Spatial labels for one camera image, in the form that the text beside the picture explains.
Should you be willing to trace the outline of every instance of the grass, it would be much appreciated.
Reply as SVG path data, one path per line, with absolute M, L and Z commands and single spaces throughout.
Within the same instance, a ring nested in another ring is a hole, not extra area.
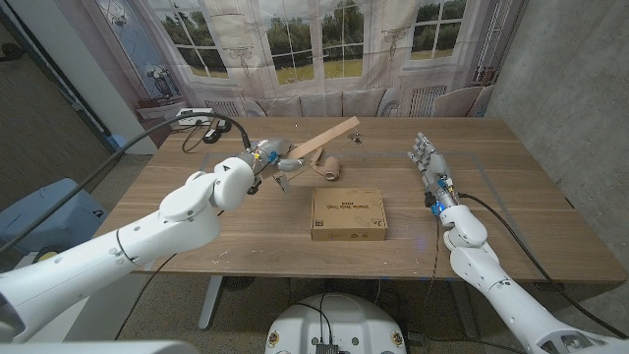
M 190 69 L 193 71 L 193 74 L 197 75 L 197 76 L 203 76 L 207 78 L 207 73 L 205 72 L 205 69 L 199 69 L 199 68 L 195 68 L 194 66 L 191 66 Z M 210 76 L 213 78 L 217 78 L 217 79 L 229 79 L 229 75 L 227 75 L 227 73 L 221 73 L 221 72 L 209 72 Z
M 447 56 L 451 56 L 452 55 L 452 51 L 454 49 L 441 49 L 441 50 L 435 50 L 434 51 L 434 58 L 444 58 Z M 431 50 L 421 50 L 421 51 L 417 51 L 417 52 L 412 52 L 411 53 L 411 60 L 424 60 L 424 59 L 430 59 L 430 57 L 432 56 L 432 51 Z
M 323 71 L 326 79 L 352 78 L 363 75 L 363 59 L 352 59 L 345 61 L 345 75 L 343 75 L 343 61 L 323 63 Z
M 343 61 L 337 60 L 323 63 L 323 71 L 326 79 L 361 77 L 363 75 L 363 60 L 352 59 L 345 61 L 345 76 L 343 76 Z M 313 64 L 293 68 L 283 68 L 275 70 L 277 82 L 280 85 L 293 84 L 296 82 L 313 80 L 315 78 L 315 67 Z
M 315 78 L 315 67 L 313 64 L 305 65 L 296 69 L 297 70 L 293 70 L 293 68 L 282 68 L 275 70 L 279 84 L 293 84 L 299 81 L 312 80 Z

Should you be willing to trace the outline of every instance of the tree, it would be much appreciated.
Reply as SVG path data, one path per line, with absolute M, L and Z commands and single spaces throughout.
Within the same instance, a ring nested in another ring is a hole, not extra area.
M 452 49 L 456 44 L 456 37 L 459 35 L 461 23 L 441 24 L 439 28 L 439 39 L 436 42 L 436 48 L 439 50 Z
M 462 19 L 466 0 L 449 0 L 443 3 L 443 20 Z
M 439 10 L 441 4 L 427 4 L 420 8 L 417 12 L 417 22 L 437 21 L 439 20 Z
M 288 39 L 288 31 L 282 19 L 276 17 L 271 19 L 271 27 L 266 31 L 268 46 L 271 54 L 286 54 L 291 52 L 291 45 Z
M 176 17 L 171 18 L 166 15 L 164 20 L 161 21 L 161 24 L 164 26 L 166 32 L 170 35 L 175 44 L 191 44 L 186 37 L 186 33 L 184 32 L 181 22 L 179 22 Z
M 432 50 L 436 26 L 417 26 L 413 35 L 413 51 Z
M 323 48 L 339 44 L 362 43 L 365 15 L 354 0 L 341 0 L 336 9 L 325 14 L 321 23 Z

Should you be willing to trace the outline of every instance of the small metal part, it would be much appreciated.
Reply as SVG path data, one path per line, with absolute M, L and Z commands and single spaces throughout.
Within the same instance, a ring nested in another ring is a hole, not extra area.
M 350 135 L 347 136 L 347 138 L 349 138 L 352 142 L 354 142 L 357 146 L 361 145 L 363 143 L 363 140 L 361 139 L 363 137 L 363 135 L 361 133 L 352 133 Z
M 286 175 L 281 175 L 279 177 L 275 177 L 275 182 L 279 185 L 285 195 L 291 193 L 291 185 L 288 183 L 288 178 Z
M 336 344 L 317 344 L 315 354 L 339 354 Z
M 279 333 L 275 330 L 273 333 L 268 335 L 268 345 L 272 348 L 277 343 L 279 343 Z
M 393 330 L 391 332 L 391 341 L 393 342 L 393 344 L 395 344 L 396 347 L 399 347 L 404 343 L 404 338 L 399 331 Z

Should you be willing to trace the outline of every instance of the window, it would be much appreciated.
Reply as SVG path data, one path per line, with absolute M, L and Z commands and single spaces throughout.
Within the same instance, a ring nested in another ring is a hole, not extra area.
M 170 72 L 157 55 L 127 0 L 96 0 L 127 58 L 136 68 L 141 88 L 153 99 L 179 95 Z
M 325 78 L 361 77 L 365 16 L 354 0 L 338 1 L 328 9 L 321 6 Z
M 148 3 L 194 75 L 229 79 L 199 0 L 149 0 Z
M 417 13 L 411 60 L 452 55 L 466 0 L 422 0 Z
M 259 0 L 259 7 L 277 82 L 286 85 L 313 80 L 315 68 L 307 0 Z

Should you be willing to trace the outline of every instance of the wooden table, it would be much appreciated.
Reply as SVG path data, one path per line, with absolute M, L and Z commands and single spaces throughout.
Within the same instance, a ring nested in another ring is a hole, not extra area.
M 252 140 L 285 137 L 294 143 L 338 124 L 341 118 L 238 118 Z M 343 135 L 325 146 L 342 163 L 341 178 L 327 182 L 305 167 L 285 196 L 271 179 L 225 212 L 220 236 L 175 257 L 162 271 L 222 275 L 426 279 L 432 274 L 436 222 L 424 207 L 420 172 L 406 156 L 422 131 L 441 150 L 455 188 L 486 201 L 524 237 L 548 273 L 569 282 L 618 283 L 620 263 L 563 197 L 509 128 L 491 118 L 360 118 L 360 146 Z M 97 235 L 155 211 L 161 200 L 206 163 L 207 170 L 242 150 L 237 132 L 215 145 L 184 154 L 187 134 L 172 135 L 111 211 Z M 315 187 L 379 188 L 388 220 L 385 241 L 314 242 L 310 236 Z M 464 200 L 486 226 L 504 269 L 517 280 L 542 277 L 505 228 L 482 206 Z M 436 278 L 455 277 L 440 241 Z M 152 266 L 155 270 L 161 262 Z

